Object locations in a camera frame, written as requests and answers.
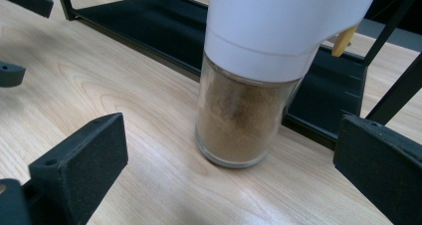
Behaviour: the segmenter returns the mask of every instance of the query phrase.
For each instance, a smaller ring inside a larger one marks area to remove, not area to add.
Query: white container
[[[320,43],[358,24],[371,2],[372,0],[210,0],[204,65],[208,57],[209,62],[215,65],[212,67],[215,72],[222,73],[221,75],[230,80],[235,79],[238,83],[250,81],[264,87],[267,86],[266,83],[280,84],[283,88],[283,83],[301,80]],[[205,112],[202,110],[206,106],[204,104],[216,103],[205,100],[210,97],[203,95],[210,94],[206,88],[212,86],[210,77],[207,78],[207,83],[201,79],[198,121]],[[234,95],[230,107],[234,111],[243,110],[242,100],[242,95]],[[285,104],[286,100],[283,100],[280,107]],[[205,127],[224,127],[226,123],[225,119],[217,119]],[[206,133],[204,126],[197,126],[199,146],[214,162],[224,166],[244,167],[259,160],[254,158],[250,161],[230,161],[222,158],[224,154],[210,153],[207,150],[208,142],[203,139],[207,137]],[[231,146],[233,141],[226,139],[219,146]],[[271,143],[270,138],[264,141]]]

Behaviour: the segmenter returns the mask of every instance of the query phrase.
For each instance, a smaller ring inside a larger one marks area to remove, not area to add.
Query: black metal rack
[[[368,66],[414,1],[403,1],[363,58],[348,53],[335,58],[330,55],[330,49],[320,47],[283,124],[334,149],[343,115],[360,115]],[[61,2],[68,20],[78,19],[199,81],[206,5],[193,0],[123,0],[74,9],[71,0]],[[415,64],[418,66],[414,68],[421,67],[420,63]],[[412,93],[405,94],[400,97],[407,101],[413,97]]]

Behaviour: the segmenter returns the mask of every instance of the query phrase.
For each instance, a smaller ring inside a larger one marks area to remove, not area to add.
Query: brown powder
[[[224,72],[206,56],[202,71],[197,121],[202,146],[230,163],[247,163],[264,155],[298,81],[247,81]]]

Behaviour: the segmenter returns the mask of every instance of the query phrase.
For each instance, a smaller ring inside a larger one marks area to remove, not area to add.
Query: wooden table
[[[29,163],[91,119],[121,112],[129,163],[90,224],[390,223],[334,168],[331,150],[285,127],[256,166],[211,164],[194,137],[198,84],[66,21],[54,1],[45,19],[0,0],[0,60],[27,69],[21,86],[0,89],[0,178],[25,183]],[[371,42],[356,36],[350,50]],[[369,68],[362,116],[417,55],[383,48]],[[421,143],[421,106],[419,93],[388,126]]]

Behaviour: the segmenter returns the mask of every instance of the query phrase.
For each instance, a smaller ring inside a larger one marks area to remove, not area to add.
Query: wood grain
[[[0,0],[0,60],[27,68],[21,86],[0,89],[0,177],[25,183],[33,160],[89,120],[121,112],[129,164],[90,224],[389,224],[334,168],[332,151],[285,127],[258,165],[211,164],[194,138],[198,84],[66,21],[54,1],[45,19]],[[353,40],[356,48],[371,42]],[[382,49],[369,69],[363,116],[416,55]],[[418,142],[421,98],[389,124]]]

